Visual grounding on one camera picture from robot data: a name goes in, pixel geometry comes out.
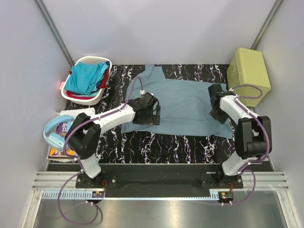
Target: headphone ear cup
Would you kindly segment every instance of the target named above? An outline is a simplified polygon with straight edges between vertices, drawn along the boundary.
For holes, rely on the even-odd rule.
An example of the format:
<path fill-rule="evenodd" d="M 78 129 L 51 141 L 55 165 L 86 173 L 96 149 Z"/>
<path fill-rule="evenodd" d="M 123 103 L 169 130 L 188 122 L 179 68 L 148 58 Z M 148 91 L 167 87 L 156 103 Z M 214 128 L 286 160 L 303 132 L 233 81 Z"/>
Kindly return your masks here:
<path fill-rule="evenodd" d="M 64 139 L 64 137 L 60 136 L 59 134 L 52 132 L 47 137 L 47 142 L 50 146 L 54 147 L 57 150 L 62 151 L 63 145 L 65 144 L 65 139 Z"/>

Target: yellow-green storage box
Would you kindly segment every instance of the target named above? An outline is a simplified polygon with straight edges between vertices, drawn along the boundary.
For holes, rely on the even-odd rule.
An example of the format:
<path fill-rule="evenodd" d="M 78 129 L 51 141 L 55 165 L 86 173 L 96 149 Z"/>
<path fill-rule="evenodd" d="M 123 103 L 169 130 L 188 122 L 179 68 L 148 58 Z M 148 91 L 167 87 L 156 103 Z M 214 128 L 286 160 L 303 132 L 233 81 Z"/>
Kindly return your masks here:
<path fill-rule="evenodd" d="M 246 48 L 239 48 L 227 70 L 229 89 L 238 85 L 252 84 L 263 90 L 259 99 L 240 99 L 249 107 L 255 107 L 270 90 L 270 83 L 266 71 L 262 52 Z M 234 92 L 241 96 L 258 96 L 260 92 L 251 87 L 236 88 Z"/>

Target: book cover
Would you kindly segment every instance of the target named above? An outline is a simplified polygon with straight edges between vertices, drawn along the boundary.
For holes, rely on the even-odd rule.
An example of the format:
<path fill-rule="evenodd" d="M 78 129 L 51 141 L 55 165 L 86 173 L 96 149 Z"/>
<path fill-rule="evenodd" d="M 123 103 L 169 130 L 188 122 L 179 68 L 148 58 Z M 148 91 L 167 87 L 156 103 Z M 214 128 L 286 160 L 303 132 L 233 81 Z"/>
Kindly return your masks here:
<path fill-rule="evenodd" d="M 61 135 L 62 137 L 65 137 L 67 134 L 67 123 L 61 123 L 59 124 L 56 133 Z M 68 155 L 75 155 L 75 152 L 73 150 L 71 150 L 70 148 L 66 149 L 66 152 Z M 56 158 L 56 159 L 69 159 L 69 157 L 66 157 L 62 151 L 56 150 L 55 148 L 51 148 L 50 152 L 49 152 L 49 156 L 48 158 Z"/>

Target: gray wall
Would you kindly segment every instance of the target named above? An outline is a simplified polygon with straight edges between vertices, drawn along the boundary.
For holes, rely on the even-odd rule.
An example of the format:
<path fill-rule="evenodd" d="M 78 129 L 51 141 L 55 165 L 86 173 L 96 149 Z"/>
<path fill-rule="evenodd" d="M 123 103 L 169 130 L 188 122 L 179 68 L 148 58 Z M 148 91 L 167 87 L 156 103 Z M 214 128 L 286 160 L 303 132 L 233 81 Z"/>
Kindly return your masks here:
<path fill-rule="evenodd" d="M 0 31 L 0 226 L 15 228 L 46 164 L 43 126 L 64 106 L 69 65 L 33 0 L 2 0 Z"/>
<path fill-rule="evenodd" d="M 228 64 L 275 0 L 44 0 L 74 61 Z"/>
<path fill-rule="evenodd" d="M 283 3 L 258 50 L 263 52 L 272 90 L 258 105 L 272 122 L 275 167 L 284 171 L 304 224 L 304 1 Z"/>

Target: headphones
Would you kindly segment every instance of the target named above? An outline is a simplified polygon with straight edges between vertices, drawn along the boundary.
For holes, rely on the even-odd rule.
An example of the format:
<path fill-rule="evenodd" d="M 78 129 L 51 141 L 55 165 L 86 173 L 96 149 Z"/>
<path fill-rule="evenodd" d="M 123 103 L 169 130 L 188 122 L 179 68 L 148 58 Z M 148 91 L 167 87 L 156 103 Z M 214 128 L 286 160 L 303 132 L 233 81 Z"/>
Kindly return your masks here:
<path fill-rule="evenodd" d="M 58 117 L 55 117 L 54 119 L 50 120 L 47 125 L 44 127 L 43 131 L 43 137 L 47 141 L 47 143 L 51 146 L 54 147 L 55 149 L 59 151 L 63 151 L 63 145 L 65 144 L 65 138 L 62 137 L 61 135 L 51 132 L 57 125 L 61 123 L 66 123 L 66 131 L 70 129 L 72 123 L 74 121 L 74 118 L 71 117 L 70 115 L 61 115 Z"/>

